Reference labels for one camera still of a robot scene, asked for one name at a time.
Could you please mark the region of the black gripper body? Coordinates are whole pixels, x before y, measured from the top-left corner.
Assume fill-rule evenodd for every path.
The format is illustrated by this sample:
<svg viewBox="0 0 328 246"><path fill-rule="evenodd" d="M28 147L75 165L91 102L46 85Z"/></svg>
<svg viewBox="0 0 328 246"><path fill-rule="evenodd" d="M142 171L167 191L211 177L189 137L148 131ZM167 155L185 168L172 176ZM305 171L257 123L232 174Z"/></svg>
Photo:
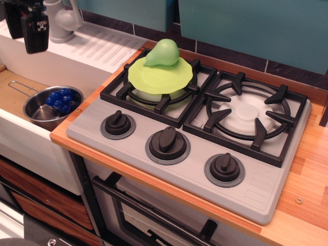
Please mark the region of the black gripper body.
<svg viewBox="0 0 328 246"><path fill-rule="evenodd" d="M6 17L21 17L30 13L37 17L46 16L44 1L4 0L3 5Z"/></svg>

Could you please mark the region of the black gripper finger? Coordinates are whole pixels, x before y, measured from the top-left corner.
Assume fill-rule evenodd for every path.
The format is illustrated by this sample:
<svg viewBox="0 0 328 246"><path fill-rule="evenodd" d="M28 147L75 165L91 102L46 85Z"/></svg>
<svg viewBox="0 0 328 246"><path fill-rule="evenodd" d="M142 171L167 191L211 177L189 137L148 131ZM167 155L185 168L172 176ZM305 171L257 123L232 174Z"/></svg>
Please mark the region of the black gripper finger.
<svg viewBox="0 0 328 246"><path fill-rule="evenodd" d="M41 13L31 12L21 17L21 25L28 54L44 52L49 43L49 19Z"/></svg>
<svg viewBox="0 0 328 246"><path fill-rule="evenodd" d="M13 39L24 37L21 24L21 11L14 5L5 5L5 18Z"/></svg>

